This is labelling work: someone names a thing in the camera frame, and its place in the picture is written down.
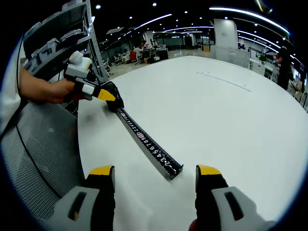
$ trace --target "measuring tape blade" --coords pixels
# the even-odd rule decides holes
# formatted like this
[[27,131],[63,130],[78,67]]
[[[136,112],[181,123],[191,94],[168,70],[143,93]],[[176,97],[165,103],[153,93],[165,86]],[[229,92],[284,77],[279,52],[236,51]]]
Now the measuring tape blade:
[[128,129],[140,148],[156,166],[158,171],[169,180],[174,179],[182,172],[183,165],[173,159],[161,146],[159,146],[123,108],[117,109],[117,115]]

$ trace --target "office floor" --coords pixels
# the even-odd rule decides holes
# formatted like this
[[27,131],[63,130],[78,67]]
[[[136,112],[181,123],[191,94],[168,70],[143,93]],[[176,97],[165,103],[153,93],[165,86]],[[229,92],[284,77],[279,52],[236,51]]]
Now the office floor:
[[[169,59],[174,59],[174,58],[187,56],[187,55],[200,56],[200,57],[206,57],[206,58],[210,57],[209,52],[201,51],[201,50],[198,50],[198,49],[168,51]],[[139,69],[139,68],[144,67],[146,65],[150,65],[150,64],[141,63],[141,64],[135,65],[135,63],[131,63],[131,64],[114,65],[114,66],[111,67],[111,70],[109,72],[110,75],[111,75],[111,77],[109,79],[112,80],[112,79],[114,79],[118,76],[121,76],[121,75],[123,75],[127,72]]]

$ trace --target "human arm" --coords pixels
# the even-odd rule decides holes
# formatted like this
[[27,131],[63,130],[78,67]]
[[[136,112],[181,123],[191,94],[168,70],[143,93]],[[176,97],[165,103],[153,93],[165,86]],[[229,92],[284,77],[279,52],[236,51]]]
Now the human arm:
[[27,100],[48,103],[63,103],[66,96],[72,92],[73,100],[84,99],[82,93],[73,92],[75,83],[62,79],[53,84],[32,76],[26,69],[21,68],[19,78],[20,96]]
[[293,82],[291,82],[292,87],[296,90],[296,91],[300,91],[302,90],[302,84],[303,82],[299,81],[298,85],[295,85]]

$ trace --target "metal shelf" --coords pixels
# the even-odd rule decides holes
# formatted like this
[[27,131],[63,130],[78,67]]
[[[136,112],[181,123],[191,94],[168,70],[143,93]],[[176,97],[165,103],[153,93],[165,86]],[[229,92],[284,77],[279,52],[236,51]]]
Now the metal shelf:
[[86,2],[74,4],[57,12],[43,21],[40,27],[28,38],[24,39],[24,49],[29,57],[36,49],[44,46],[53,38],[60,38],[67,32],[82,28]]
[[26,56],[29,57],[29,54],[44,46],[50,39],[60,39],[67,32],[81,28],[90,35],[79,39],[76,44],[70,47],[60,49],[55,54],[52,54],[47,62],[40,63],[37,67],[31,67],[32,62],[29,61],[25,65],[25,69],[35,77],[49,81],[65,68],[73,52],[87,48],[94,72],[100,76],[102,83],[109,81],[95,36],[90,0],[74,4],[62,12],[55,13],[45,19],[33,34],[27,38],[25,37],[24,49]]
[[25,65],[25,69],[27,69],[35,77],[49,80],[64,69],[66,61],[74,51],[81,51],[87,48],[90,39],[91,36],[86,36],[79,39],[75,45],[58,50],[55,54],[50,56],[47,62],[41,63],[34,70],[29,69],[31,66],[31,61],[29,61]]

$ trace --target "white round table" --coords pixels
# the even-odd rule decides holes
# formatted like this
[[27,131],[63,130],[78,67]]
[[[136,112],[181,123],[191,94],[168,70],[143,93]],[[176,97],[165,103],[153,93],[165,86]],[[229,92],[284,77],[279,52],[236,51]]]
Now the white round table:
[[197,164],[220,170],[265,220],[284,215],[308,160],[308,115],[286,91],[248,69],[195,56],[148,65],[113,82],[127,113],[184,164],[167,181],[106,102],[81,101],[85,177],[96,167],[115,166],[115,231],[188,230],[196,218]]

